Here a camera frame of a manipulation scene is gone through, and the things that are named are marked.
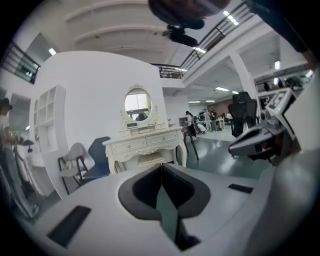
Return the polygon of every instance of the person wearing cap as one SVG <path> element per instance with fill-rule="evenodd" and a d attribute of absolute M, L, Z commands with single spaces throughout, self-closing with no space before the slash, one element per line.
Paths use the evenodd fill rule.
<path fill-rule="evenodd" d="M 205 24 L 205 17 L 223 11 L 229 2 L 230 0 L 148 0 L 150 10 L 160 20 L 172 26 L 193 30 L 201 29 Z M 287 9 L 284 1 L 246 0 L 245 3 L 252 13 L 257 14 L 301 53 L 309 68 L 315 71 L 317 59 L 284 17 L 284 9 Z"/>
<path fill-rule="evenodd" d="M 0 100 L 1 166 L 14 202 L 27 218 L 33 218 L 38 213 L 39 206 L 28 202 L 21 187 L 17 163 L 12 149 L 17 140 L 9 134 L 9 117 L 7 114 L 12 109 L 13 106 L 10 105 L 7 98 Z"/>

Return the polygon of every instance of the ceiling light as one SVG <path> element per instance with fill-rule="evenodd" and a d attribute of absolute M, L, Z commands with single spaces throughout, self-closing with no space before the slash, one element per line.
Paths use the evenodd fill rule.
<path fill-rule="evenodd" d="M 203 54 L 206 53 L 205 50 L 202 50 L 202 49 L 200 49 L 200 48 L 198 48 L 198 47 L 192 47 L 192 49 L 195 49 L 196 51 L 201 52 L 201 53 L 203 53 Z"/>
<path fill-rule="evenodd" d="M 175 70 L 184 71 L 184 72 L 187 72 L 187 71 L 188 71 L 187 69 L 178 68 L 178 67 L 176 67 Z"/>
<path fill-rule="evenodd" d="M 314 72 L 313 72 L 312 70 L 309 70 L 309 72 L 306 73 L 305 77 L 306 77 L 306 78 L 309 78 L 309 77 L 311 77 L 313 74 L 314 74 Z"/>
<path fill-rule="evenodd" d="M 225 88 L 222 88 L 222 87 L 217 87 L 216 89 L 217 89 L 217 90 L 220 90 L 220 91 L 224 91 L 224 92 L 229 92 L 228 89 L 225 89 Z"/>
<path fill-rule="evenodd" d="M 279 70 L 280 69 L 280 61 L 277 60 L 275 63 L 274 63 L 274 69 L 276 70 Z"/>
<path fill-rule="evenodd" d="M 49 49 L 49 53 L 53 56 L 53 55 L 55 55 L 57 52 L 56 52 L 53 48 L 51 48 L 51 49 Z"/>

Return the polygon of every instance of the white vanity desk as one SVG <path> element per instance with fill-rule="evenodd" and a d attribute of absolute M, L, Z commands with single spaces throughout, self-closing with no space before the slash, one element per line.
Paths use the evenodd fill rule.
<path fill-rule="evenodd" d="M 111 174 L 116 174 L 116 161 L 121 169 L 124 169 L 123 162 L 128 161 L 137 155 L 149 155 L 160 149 L 170 150 L 173 161 L 177 164 L 176 147 L 180 146 L 182 152 L 182 166 L 186 167 L 187 149 L 184 144 L 182 127 L 170 127 L 154 130 L 147 133 L 111 139 L 103 142 L 105 154 L 108 157 Z"/>
<path fill-rule="evenodd" d="M 168 127 L 162 120 L 163 115 L 161 118 L 158 113 L 158 103 L 163 101 L 163 98 L 154 97 L 152 101 L 146 88 L 136 83 L 123 95 L 123 100 L 118 136 L 102 143 L 105 146 L 111 174 L 117 173 L 116 162 L 121 171 L 125 171 L 124 162 L 134 156 L 142 155 L 138 159 L 137 167 L 166 162 L 165 157 L 157 152 L 163 150 L 171 151 L 173 161 L 177 164 L 177 146 L 181 148 L 182 166 L 186 167 L 187 149 L 181 132 L 182 127 Z"/>

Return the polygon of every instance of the railing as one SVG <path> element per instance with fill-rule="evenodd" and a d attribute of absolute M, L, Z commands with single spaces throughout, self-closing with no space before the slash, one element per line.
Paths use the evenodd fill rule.
<path fill-rule="evenodd" d="M 183 71 L 179 66 L 165 65 L 165 64 L 152 64 L 159 68 L 161 78 L 179 79 L 183 76 Z"/>
<path fill-rule="evenodd" d="M 205 52 L 210 51 L 217 43 L 219 43 L 233 30 L 235 30 L 254 16 L 254 14 L 250 12 L 245 3 L 241 3 L 240 5 L 238 5 L 234 10 L 230 12 L 229 15 L 236 19 L 238 25 L 234 25 L 234 23 L 231 22 L 231 20 L 226 16 L 200 41 L 199 45 L 197 46 L 199 49 L 204 50 Z M 204 55 L 204 52 L 193 49 L 178 68 L 187 71 L 191 69 L 194 64 L 196 64 Z"/>
<path fill-rule="evenodd" d="M 40 65 L 11 42 L 1 60 L 1 67 L 34 84 Z"/>

